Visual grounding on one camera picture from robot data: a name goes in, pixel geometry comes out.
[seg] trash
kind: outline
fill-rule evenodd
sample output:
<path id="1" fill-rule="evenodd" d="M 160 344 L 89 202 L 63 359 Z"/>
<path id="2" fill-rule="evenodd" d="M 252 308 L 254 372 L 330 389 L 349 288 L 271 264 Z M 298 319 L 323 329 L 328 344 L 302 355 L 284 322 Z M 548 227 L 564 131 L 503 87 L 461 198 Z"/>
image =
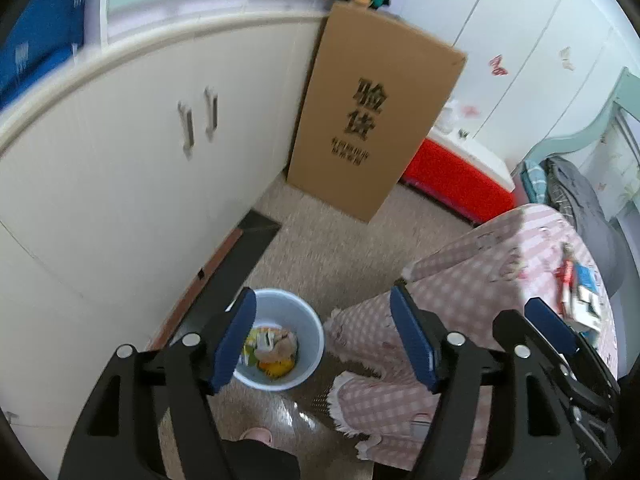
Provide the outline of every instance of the trash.
<path id="1" fill-rule="evenodd" d="M 240 362 L 255 366 L 271 379 L 284 377 L 296 365 L 298 339 L 284 328 L 255 327 L 244 342 Z"/>
<path id="2" fill-rule="evenodd" d="M 439 129 L 443 134 L 449 135 L 456 129 L 460 119 L 460 103 L 457 99 L 450 97 L 442 107 L 433 127 Z"/>

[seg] metal screw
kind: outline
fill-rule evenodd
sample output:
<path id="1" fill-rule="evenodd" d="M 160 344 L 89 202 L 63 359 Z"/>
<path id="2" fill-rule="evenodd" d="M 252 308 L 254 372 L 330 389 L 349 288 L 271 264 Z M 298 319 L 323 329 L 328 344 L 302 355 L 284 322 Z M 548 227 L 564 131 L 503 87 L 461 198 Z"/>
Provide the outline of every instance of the metal screw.
<path id="1" fill-rule="evenodd" d="M 531 355 L 531 350 L 524 345 L 516 345 L 514 352 L 516 352 L 516 355 L 521 359 L 526 359 Z"/>
<path id="2" fill-rule="evenodd" d="M 447 334 L 447 342 L 453 346 L 462 346 L 466 339 L 460 332 L 449 332 Z"/>
<path id="3" fill-rule="evenodd" d="M 200 342 L 200 336 L 195 332 L 191 332 L 182 338 L 182 344 L 185 346 L 196 346 Z"/>
<path id="4" fill-rule="evenodd" d="M 116 350 L 116 355 L 120 359 L 126 359 L 131 354 L 133 354 L 133 347 L 131 345 L 121 345 L 118 346 L 118 349 Z"/>

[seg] teal bed frame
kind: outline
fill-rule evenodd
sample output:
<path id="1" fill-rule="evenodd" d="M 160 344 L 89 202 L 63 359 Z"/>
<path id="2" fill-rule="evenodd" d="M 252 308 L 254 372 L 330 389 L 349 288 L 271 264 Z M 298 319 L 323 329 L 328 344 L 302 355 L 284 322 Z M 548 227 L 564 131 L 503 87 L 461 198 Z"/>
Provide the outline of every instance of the teal bed frame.
<path id="1" fill-rule="evenodd" d="M 620 72 L 618 82 L 614 86 L 609 98 L 589 126 L 564 137 L 552 137 L 543 139 L 527 153 L 526 159 L 532 159 L 539 164 L 551 155 L 561 155 L 581 150 L 592 142 L 599 140 L 606 131 L 620 109 L 626 110 L 637 121 L 640 121 L 640 78 L 637 78 L 625 66 Z M 637 143 L 635 139 L 628 138 L 629 142 Z"/>

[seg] gray blanket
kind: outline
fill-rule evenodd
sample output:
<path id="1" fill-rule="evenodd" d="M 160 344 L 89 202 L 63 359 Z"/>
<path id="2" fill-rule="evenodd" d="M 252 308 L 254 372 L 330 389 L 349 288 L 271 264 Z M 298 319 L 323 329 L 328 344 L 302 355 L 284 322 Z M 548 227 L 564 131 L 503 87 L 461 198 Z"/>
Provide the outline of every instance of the gray blanket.
<path id="1" fill-rule="evenodd" d="M 624 278 L 624 241 L 605 219 L 596 192 L 578 168 L 555 155 L 546 160 L 546 170 L 564 188 L 574 210 L 575 230 L 593 256 L 607 294 L 611 297 L 620 288 Z"/>

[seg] cabinet handle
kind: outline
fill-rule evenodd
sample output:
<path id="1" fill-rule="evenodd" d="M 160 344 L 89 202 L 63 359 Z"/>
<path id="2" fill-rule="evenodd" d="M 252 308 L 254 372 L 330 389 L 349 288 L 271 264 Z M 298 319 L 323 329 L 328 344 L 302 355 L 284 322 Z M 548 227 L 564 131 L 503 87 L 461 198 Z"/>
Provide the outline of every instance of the cabinet handle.
<path id="1" fill-rule="evenodd" d="M 185 150 L 193 148 L 193 113 L 191 108 L 187 108 L 182 103 L 178 103 L 178 113 L 180 114 L 180 120 L 182 121 L 182 128 L 184 129 L 184 146 Z"/>
<path id="2" fill-rule="evenodd" d="M 213 94 L 207 86 L 204 89 L 204 100 L 207 102 L 209 113 L 209 126 L 207 126 L 206 133 L 209 139 L 212 139 L 213 133 L 218 129 L 218 94 Z"/>

